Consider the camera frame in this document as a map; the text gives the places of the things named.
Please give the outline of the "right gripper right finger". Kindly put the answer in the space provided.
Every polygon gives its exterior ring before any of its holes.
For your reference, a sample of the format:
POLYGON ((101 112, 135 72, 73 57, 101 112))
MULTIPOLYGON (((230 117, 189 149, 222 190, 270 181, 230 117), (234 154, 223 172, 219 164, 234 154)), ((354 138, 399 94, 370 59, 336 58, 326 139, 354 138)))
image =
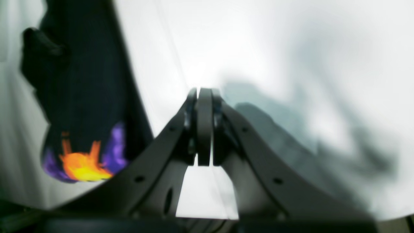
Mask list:
POLYGON ((306 181, 212 90, 213 164, 233 183, 239 227, 374 227, 366 213, 306 181))

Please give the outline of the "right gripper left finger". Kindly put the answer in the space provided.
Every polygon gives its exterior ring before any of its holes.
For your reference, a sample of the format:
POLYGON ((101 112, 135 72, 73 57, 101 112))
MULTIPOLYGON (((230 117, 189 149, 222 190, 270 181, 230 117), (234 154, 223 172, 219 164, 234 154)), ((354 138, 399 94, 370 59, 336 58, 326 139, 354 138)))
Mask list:
POLYGON ((210 164, 212 90, 192 89, 177 114, 125 169, 55 210, 71 217, 174 216, 188 165, 210 164))

